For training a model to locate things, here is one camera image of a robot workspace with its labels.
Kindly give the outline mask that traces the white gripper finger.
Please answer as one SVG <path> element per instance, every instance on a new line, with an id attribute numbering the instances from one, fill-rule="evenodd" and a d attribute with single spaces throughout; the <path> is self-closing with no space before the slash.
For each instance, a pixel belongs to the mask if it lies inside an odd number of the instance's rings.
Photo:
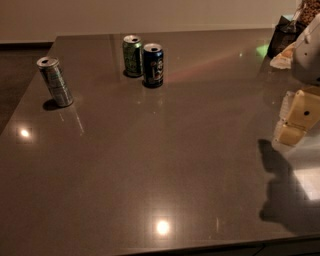
<path id="1" fill-rule="evenodd" d="M 280 112 L 279 112 L 279 117 L 281 120 L 284 120 L 286 118 L 286 116 L 288 115 L 290 108 L 291 108 L 291 104 L 292 101 L 294 99 L 295 93 L 291 92 L 291 91 L 287 91 L 283 100 L 282 100 L 282 105 L 280 108 Z"/>

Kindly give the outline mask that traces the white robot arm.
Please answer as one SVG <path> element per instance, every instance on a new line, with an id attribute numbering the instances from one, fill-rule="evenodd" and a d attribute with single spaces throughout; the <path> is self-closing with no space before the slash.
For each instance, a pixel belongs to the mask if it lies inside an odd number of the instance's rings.
<path id="1" fill-rule="evenodd" d="M 298 144 L 320 121 L 320 14 L 299 35 L 291 70 L 305 87 L 287 92 L 282 101 L 274 140 L 287 146 Z"/>

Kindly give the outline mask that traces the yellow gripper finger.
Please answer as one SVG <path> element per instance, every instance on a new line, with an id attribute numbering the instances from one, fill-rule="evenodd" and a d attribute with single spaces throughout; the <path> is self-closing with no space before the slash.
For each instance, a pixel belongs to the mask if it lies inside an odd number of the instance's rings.
<path id="1" fill-rule="evenodd" d="M 309 86 L 295 93 L 290 111 L 275 127 L 274 140 L 295 146 L 320 121 L 320 88 Z"/>

